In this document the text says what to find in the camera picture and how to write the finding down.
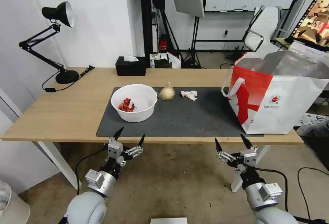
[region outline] white cylinder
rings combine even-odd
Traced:
[[[30,217],[30,206],[10,188],[10,199],[0,216],[1,224],[26,224]]]

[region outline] lamp base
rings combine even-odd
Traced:
[[[68,70],[68,71],[60,71],[59,74],[56,75],[56,82],[59,84],[69,84],[77,81],[79,79],[79,74],[76,71]]]

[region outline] desk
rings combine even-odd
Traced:
[[[83,68],[74,68],[82,72]],[[113,88],[127,84],[152,87],[221,87],[228,69],[147,69],[146,76],[117,76],[112,68],[96,68],[64,91],[44,93],[2,136],[5,141],[35,141],[58,166],[70,183],[77,188],[75,175],[53,142],[108,142],[96,137],[98,125]],[[139,137],[120,137],[121,143],[136,143]],[[217,138],[221,144],[241,143],[239,137]],[[252,137],[254,145],[301,145],[302,139],[291,130],[286,135]],[[210,144],[213,137],[147,137],[154,144]]]
[[[285,41],[285,38],[284,37],[277,37],[277,38],[275,38],[275,41],[277,43],[279,43],[283,48],[286,48],[286,49],[288,49],[290,47],[290,45],[291,45],[290,43],[287,43]]]

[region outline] chair armrest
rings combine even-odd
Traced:
[[[264,41],[264,37],[263,37],[261,34],[255,32],[255,31],[253,31],[253,30],[251,30],[251,29],[248,29],[247,32],[254,33],[255,35],[258,35],[258,36],[260,37],[260,42],[259,42],[259,44],[258,44],[258,46],[257,46],[257,48],[256,48],[256,50],[255,50],[255,51],[257,51],[257,50],[259,49],[259,47],[261,46],[261,44],[263,43],[263,41]]]

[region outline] computer screen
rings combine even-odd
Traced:
[[[313,0],[290,38],[329,51],[329,0]]]

